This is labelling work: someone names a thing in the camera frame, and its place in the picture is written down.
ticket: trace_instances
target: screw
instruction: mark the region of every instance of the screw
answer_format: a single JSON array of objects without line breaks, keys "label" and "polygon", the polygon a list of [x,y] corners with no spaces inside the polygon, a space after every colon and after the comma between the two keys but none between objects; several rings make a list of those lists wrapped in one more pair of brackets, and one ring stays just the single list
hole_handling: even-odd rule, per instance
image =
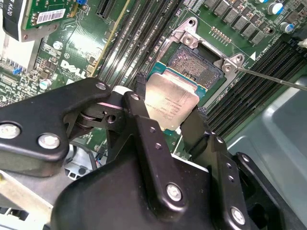
[{"label": "screw", "polygon": [[168,196],[172,200],[174,200],[174,201],[181,200],[181,197],[182,197],[181,191],[176,185],[168,184],[167,187],[166,187],[166,191],[167,191]]},{"label": "screw", "polygon": [[231,214],[238,224],[245,224],[245,218],[239,209],[237,209],[236,207],[231,208]]},{"label": "screw", "polygon": [[223,143],[223,139],[221,139],[220,137],[216,137],[216,139],[218,140],[218,142]]},{"label": "screw", "polygon": [[59,138],[53,133],[43,134],[38,138],[38,144],[44,149],[53,150],[59,146]]},{"label": "screw", "polygon": [[249,158],[245,155],[242,155],[243,160],[245,160],[246,162],[249,162]]},{"label": "screw", "polygon": [[106,86],[105,86],[103,83],[101,83],[101,82],[97,83],[97,84],[96,84],[96,87],[97,87],[98,89],[100,89],[100,90],[105,90],[105,89],[106,89]]},{"label": "screw", "polygon": [[137,100],[137,101],[140,99],[139,96],[136,95],[135,93],[134,93],[134,94],[131,94],[131,97],[132,97],[134,100]]},{"label": "screw", "polygon": [[13,139],[20,134],[20,128],[13,124],[1,124],[0,125],[0,138]]},{"label": "screw", "polygon": [[237,57],[236,57],[236,61],[237,61],[237,62],[241,62],[242,59],[243,59],[242,56],[237,56]]}]

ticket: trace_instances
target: mounting hole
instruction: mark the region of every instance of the mounting hole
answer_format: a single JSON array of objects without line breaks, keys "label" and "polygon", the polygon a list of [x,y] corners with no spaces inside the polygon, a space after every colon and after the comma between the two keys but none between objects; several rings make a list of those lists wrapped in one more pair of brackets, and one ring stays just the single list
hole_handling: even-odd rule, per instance
[{"label": "mounting hole", "polygon": [[267,31],[267,34],[272,35],[273,33],[275,33],[275,29],[269,28],[268,31]]},{"label": "mounting hole", "polygon": [[106,117],[106,121],[109,123],[109,124],[112,124],[114,123],[116,120],[116,117],[114,115],[109,115]]},{"label": "mounting hole", "polygon": [[236,61],[237,61],[237,62],[241,62],[242,60],[243,60],[243,58],[242,58],[241,55],[236,57]]},{"label": "mounting hole", "polygon": [[191,19],[191,20],[189,21],[189,25],[190,25],[190,26],[195,26],[195,23],[196,23],[196,22],[195,22],[194,19]]},{"label": "mounting hole", "polygon": [[106,89],[106,85],[104,85],[103,83],[99,82],[96,84],[96,87],[100,90],[105,90]]},{"label": "mounting hole", "polygon": [[159,143],[156,143],[154,146],[157,150],[161,150],[162,146]]},{"label": "mounting hole", "polygon": [[228,176],[228,179],[233,183],[235,180],[232,176]]},{"label": "mounting hole", "polygon": [[135,93],[134,94],[131,94],[131,97],[134,99],[134,100],[139,100],[140,97],[138,95],[136,95]]},{"label": "mounting hole", "polygon": [[154,128],[154,127],[150,127],[149,131],[150,131],[151,133],[155,133],[155,128]]}]

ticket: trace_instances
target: capacitor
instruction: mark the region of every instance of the capacitor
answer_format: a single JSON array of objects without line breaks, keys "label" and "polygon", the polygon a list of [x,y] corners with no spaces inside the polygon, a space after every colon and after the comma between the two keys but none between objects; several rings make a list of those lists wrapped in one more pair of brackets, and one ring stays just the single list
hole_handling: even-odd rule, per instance
[{"label": "capacitor", "polygon": [[273,2],[267,8],[268,14],[280,14],[282,11],[283,5],[281,3]]},{"label": "capacitor", "polygon": [[256,3],[266,3],[268,0],[255,0]]},{"label": "capacitor", "polygon": [[56,50],[61,50],[61,49],[63,49],[63,43],[62,42],[59,42],[59,41],[55,41],[54,43],[53,43],[53,48],[55,48]]},{"label": "capacitor", "polygon": [[46,90],[48,89],[50,86],[51,86],[52,82],[50,79],[44,79],[44,80],[41,80],[40,83],[39,83],[39,87],[42,89],[42,90]]},{"label": "capacitor", "polygon": [[290,33],[294,30],[294,25],[289,23],[281,23],[279,29],[284,33]]}]

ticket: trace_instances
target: metal rod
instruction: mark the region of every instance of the metal rod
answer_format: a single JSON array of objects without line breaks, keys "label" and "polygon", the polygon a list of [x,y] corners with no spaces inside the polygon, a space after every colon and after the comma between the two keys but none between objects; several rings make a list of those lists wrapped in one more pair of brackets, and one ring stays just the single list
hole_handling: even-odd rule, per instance
[{"label": "metal rod", "polygon": [[280,83],[282,85],[286,85],[286,86],[290,86],[292,88],[296,88],[296,89],[299,89],[299,90],[307,91],[307,87],[303,86],[303,85],[294,84],[294,83],[291,83],[291,82],[288,82],[288,81],[285,81],[285,80],[274,78],[274,77],[271,77],[271,76],[268,76],[268,75],[265,75],[265,74],[262,74],[262,73],[257,73],[257,72],[254,72],[254,71],[251,71],[251,70],[248,70],[248,69],[244,69],[244,68],[241,68],[241,67],[237,67],[237,69],[239,71],[244,72],[244,73],[249,73],[249,74],[261,77],[261,78],[265,78],[265,79]]}]

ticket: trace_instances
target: white label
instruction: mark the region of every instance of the white label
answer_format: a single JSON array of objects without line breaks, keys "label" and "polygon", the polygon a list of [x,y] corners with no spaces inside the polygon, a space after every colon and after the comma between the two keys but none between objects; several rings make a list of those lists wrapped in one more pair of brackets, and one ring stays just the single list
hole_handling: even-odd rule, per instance
[{"label": "white label", "polygon": [[36,24],[49,22],[64,17],[66,9],[39,13]]}]

